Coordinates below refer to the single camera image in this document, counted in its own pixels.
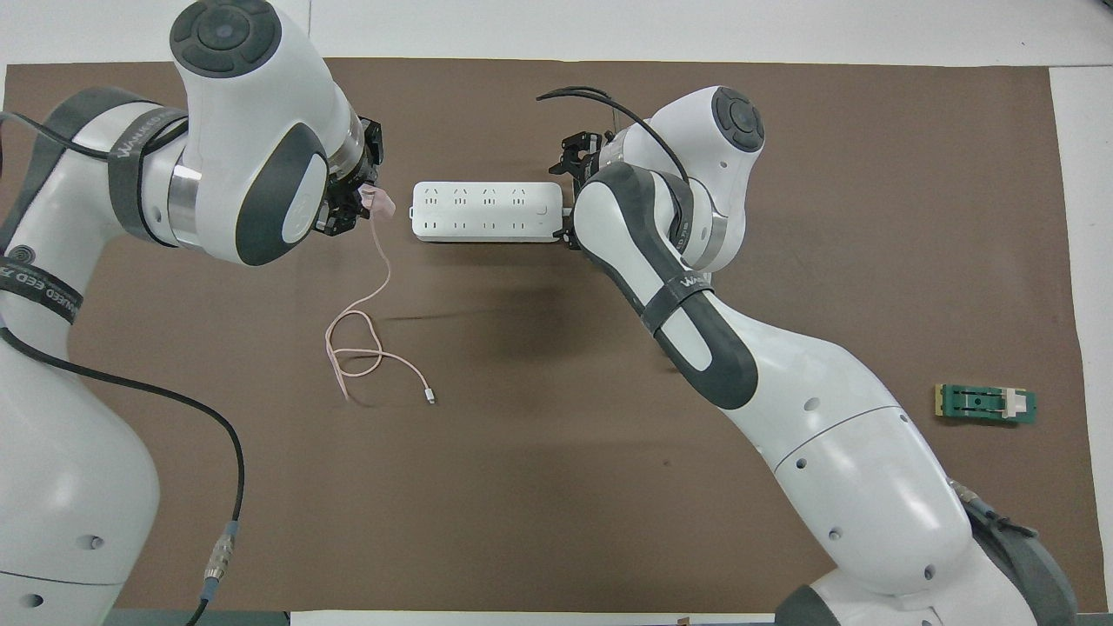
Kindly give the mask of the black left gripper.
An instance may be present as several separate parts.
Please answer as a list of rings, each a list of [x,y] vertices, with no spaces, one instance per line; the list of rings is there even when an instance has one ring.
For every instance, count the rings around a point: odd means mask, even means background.
[[[375,202],[378,167],[384,160],[383,130],[380,123],[365,117],[352,117],[349,128],[334,154],[329,155],[329,178],[355,180],[357,190],[329,187],[315,222],[315,229],[326,236],[337,236],[357,226],[359,213],[370,214]]]

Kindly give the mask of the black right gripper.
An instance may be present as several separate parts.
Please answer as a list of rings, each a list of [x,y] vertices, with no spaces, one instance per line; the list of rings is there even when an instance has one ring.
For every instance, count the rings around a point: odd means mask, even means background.
[[[562,151],[556,163],[549,167],[552,176],[568,175],[573,183],[589,179],[599,170],[599,155],[602,148],[615,139],[615,133],[581,131],[567,137],[562,143]],[[564,242],[569,250],[581,250],[577,229],[574,229],[574,211],[562,211],[562,225],[556,229],[556,239]]]

